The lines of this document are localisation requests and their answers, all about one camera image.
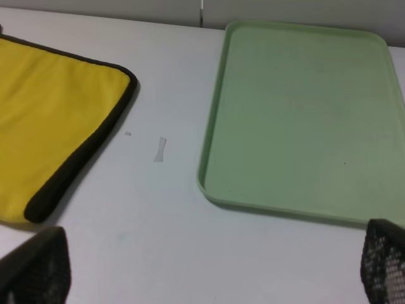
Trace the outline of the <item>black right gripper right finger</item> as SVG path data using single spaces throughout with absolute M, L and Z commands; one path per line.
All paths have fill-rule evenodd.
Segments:
M 404 303 L 404 229 L 385 219 L 366 228 L 360 267 L 369 303 Z

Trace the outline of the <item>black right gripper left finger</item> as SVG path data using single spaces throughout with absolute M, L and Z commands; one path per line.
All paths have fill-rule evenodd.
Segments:
M 1 259 L 1 303 L 65 303 L 70 257 L 62 227 L 40 231 Z

